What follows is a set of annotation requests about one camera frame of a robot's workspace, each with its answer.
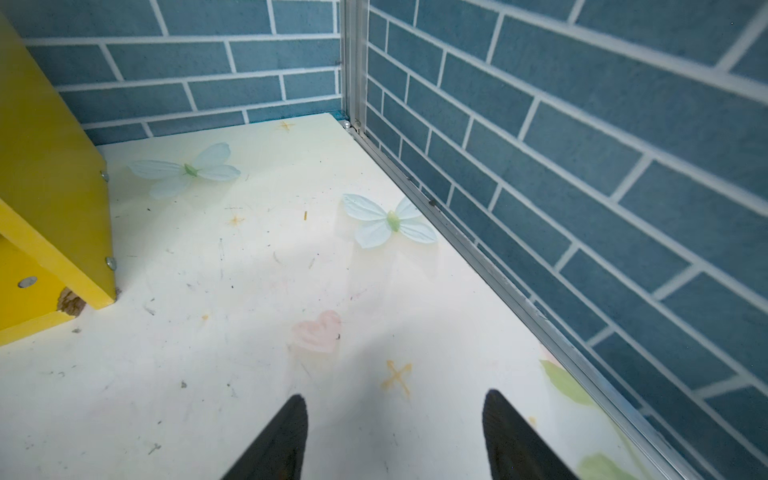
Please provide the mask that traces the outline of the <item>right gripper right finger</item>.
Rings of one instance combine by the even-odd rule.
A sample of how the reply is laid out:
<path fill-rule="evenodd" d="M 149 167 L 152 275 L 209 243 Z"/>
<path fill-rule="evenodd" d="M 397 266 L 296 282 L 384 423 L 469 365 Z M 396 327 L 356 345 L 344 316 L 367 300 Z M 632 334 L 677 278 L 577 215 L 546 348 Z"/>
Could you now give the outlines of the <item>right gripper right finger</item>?
<path fill-rule="evenodd" d="M 576 480 L 501 392 L 486 393 L 482 426 L 493 480 Z"/>

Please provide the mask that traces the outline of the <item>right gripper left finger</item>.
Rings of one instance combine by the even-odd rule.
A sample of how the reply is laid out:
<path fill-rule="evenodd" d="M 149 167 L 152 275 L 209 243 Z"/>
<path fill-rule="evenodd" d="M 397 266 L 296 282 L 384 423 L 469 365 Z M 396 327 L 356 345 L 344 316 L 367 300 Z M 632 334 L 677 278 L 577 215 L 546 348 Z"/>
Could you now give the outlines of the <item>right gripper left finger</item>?
<path fill-rule="evenodd" d="M 305 399 L 291 396 L 222 480 L 299 480 L 308 436 Z"/>

